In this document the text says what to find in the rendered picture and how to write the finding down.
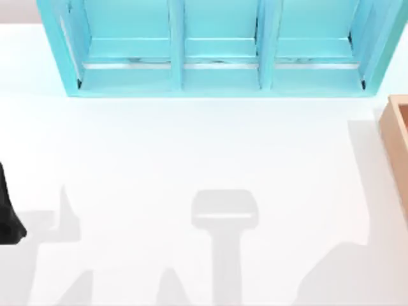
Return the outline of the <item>salmon-coloured shallow box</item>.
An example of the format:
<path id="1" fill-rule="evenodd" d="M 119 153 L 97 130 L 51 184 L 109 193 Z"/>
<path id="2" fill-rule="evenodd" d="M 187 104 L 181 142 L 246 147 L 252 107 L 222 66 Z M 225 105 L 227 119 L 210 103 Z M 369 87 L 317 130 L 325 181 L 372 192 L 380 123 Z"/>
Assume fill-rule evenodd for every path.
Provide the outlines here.
<path id="1" fill-rule="evenodd" d="M 379 127 L 402 206 L 408 211 L 408 94 L 388 97 Z"/>

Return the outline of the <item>light blue rack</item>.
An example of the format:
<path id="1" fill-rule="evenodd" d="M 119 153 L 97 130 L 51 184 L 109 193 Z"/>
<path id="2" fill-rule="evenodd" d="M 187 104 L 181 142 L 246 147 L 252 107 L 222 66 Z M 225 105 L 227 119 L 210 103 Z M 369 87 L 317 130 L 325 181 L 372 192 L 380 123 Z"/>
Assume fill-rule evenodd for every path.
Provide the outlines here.
<path id="1" fill-rule="evenodd" d="M 36 0 L 70 97 L 375 95 L 408 0 Z"/>

